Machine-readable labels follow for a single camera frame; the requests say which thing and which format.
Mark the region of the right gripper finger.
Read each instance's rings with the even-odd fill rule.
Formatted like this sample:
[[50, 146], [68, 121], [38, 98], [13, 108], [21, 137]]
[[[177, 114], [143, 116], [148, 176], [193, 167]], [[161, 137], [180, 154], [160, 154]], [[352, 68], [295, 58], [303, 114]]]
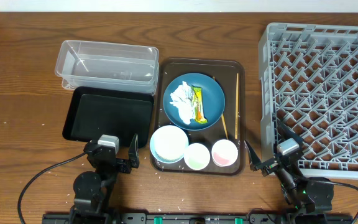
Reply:
[[260, 169], [260, 165], [261, 165], [261, 161], [260, 161], [258, 155], [257, 155], [256, 152], [253, 150], [253, 148], [251, 147], [251, 145], [249, 144], [248, 141], [245, 141], [245, 145], [246, 145], [247, 152], [248, 152], [250, 169], [251, 169], [252, 171], [257, 171], [257, 170], [259, 170], [259, 169]]
[[298, 145], [303, 145], [303, 138], [294, 133], [292, 129], [290, 129], [286, 124], [284, 124], [281, 120], [277, 121], [278, 124], [278, 133], [284, 140], [293, 139]]

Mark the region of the white cup pink inside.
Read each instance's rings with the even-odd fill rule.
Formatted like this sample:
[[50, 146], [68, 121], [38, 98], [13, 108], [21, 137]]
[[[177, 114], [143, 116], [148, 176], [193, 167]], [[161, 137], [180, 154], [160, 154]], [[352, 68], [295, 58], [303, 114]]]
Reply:
[[238, 158], [238, 154], [236, 145], [227, 139], [215, 142], [211, 150], [213, 162], [219, 167], [233, 165]]

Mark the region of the light blue bowl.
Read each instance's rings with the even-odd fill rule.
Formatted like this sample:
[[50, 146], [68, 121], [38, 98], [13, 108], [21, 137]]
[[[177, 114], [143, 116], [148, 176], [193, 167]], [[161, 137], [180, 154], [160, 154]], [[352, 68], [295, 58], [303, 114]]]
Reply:
[[156, 160], [166, 164], [173, 164], [183, 159], [188, 146], [186, 133], [174, 125], [158, 128], [150, 139], [151, 154]]

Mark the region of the white cup green inside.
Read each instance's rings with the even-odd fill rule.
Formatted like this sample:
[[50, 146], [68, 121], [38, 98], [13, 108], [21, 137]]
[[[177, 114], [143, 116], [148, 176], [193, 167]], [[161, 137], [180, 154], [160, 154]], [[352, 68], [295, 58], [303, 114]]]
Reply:
[[190, 144], [184, 153], [186, 165], [192, 170], [202, 170], [210, 162], [211, 154], [206, 146], [200, 143]]

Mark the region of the dark blue plate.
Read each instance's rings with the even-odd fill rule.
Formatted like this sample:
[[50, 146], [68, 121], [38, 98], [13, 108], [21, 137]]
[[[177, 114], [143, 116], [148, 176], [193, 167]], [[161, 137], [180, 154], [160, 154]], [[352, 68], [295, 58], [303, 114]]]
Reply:
[[[178, 114], [178, 109], [170, 104], [170, 93], [173, 93], [182, 81], [190, 86], [202, 88], [204, 117], [208, 120], [206, 124], [198, 124], [191, 120], [190, 124], [184, 124]], [[189, 130], [200, 131], [210, 128], [221, 118], [225, 109], [225, 96], [221, 86], [211, 77], [201, 73], [186, 73], [175, 78], [165, 89], [163, 95], [163, 110], [168, 119], [176, 126]]]

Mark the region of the white napkin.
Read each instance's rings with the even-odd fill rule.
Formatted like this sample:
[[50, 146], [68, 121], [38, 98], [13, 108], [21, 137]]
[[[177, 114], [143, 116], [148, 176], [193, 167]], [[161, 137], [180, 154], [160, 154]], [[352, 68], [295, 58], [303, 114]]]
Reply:
[[170, 104], [178, 109], [179, 117], [184, 124], [190, 124], [191, 120], [195, 119], [195, 102], [193, 97], [194, 91], [185, 81], [182, 81], [182, 84], [173, 93], [170, 93]]

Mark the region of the green yellow snack wrapper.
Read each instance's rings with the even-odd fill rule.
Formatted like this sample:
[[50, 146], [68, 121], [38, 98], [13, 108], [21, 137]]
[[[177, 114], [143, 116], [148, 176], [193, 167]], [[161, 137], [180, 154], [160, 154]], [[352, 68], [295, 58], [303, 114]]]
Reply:
[[206, 124], [208, 120], [204, 117], [202, 88], [191, 87], [193, 90], [193, 104], [195, 105], [195, 121], [198, 124]]

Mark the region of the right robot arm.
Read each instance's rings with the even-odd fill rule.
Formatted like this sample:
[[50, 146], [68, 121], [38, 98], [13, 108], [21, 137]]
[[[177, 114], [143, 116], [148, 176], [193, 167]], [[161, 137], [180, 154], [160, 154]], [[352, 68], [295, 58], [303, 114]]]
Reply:
[[324, 177], [306, 178], [297, 166], [303, 157], [303, 138], [289, 127], [278, 122], [278, 132], [283, 141], [277, 145], [277, 152], [262, 162], [248, 142], [250, 169], [260, 170], [262, 175], [275, 174], [280, 181], [283, 196], [287, 204], [294, 208], [284, 215], [271, 220], [274, 223], [327, 223], [325, 213], [332, 210], [334, 187]]

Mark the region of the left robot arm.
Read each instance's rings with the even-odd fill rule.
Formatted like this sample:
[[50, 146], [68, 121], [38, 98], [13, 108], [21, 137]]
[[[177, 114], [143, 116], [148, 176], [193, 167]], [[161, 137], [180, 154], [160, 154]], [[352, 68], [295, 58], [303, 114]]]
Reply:
[[109, 200], [118, 174], [129, 174], [133, 168], [139, 167], [138, 135], [132, 138], [128, 159], [118, 159], [118, 149], [118, 138], [108, 135], [85, 145], [84, 153], [95, 170], [81, 173], [74, 181], [75, 198], [74, 206], [70, 209], [69, 224], [121, 222], [121, 215], [109, 207]]

